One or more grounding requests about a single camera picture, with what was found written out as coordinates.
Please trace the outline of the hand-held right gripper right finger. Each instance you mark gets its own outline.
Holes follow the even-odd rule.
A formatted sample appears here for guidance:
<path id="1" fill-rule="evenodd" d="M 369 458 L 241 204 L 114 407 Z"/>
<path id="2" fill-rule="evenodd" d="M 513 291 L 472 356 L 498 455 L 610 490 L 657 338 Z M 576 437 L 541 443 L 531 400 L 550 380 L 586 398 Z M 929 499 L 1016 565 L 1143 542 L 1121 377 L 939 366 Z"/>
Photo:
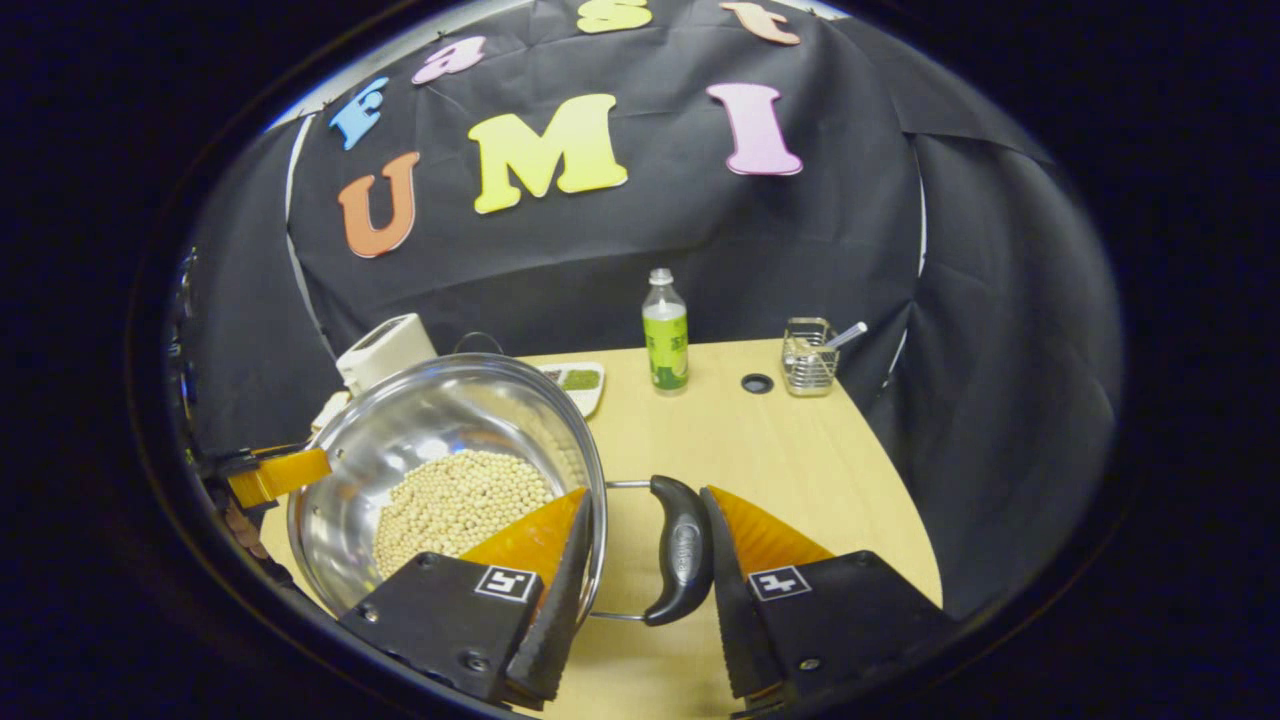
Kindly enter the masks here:
<path id="1" fill-rule="evenodd" d="M 950 638 L 950 616 L 878 553 L 833 553 L 727 489 L 708 486 L 701 500 L 724 664 L 745 715 L 874 685 Z"/>

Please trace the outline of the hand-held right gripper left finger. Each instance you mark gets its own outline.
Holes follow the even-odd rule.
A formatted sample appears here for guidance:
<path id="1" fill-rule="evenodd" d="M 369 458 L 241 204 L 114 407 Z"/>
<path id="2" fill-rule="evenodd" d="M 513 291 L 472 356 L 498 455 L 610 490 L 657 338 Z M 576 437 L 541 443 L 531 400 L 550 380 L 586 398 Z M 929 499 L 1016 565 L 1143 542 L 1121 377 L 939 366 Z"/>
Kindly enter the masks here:
<path id="1" fill-rule="evenodd" d="M 554 700 L 579 625 L 591 495 L 576 489 L 465 559 L 422 552 L 342 615 L 365 643 L 483 702 Z"/>

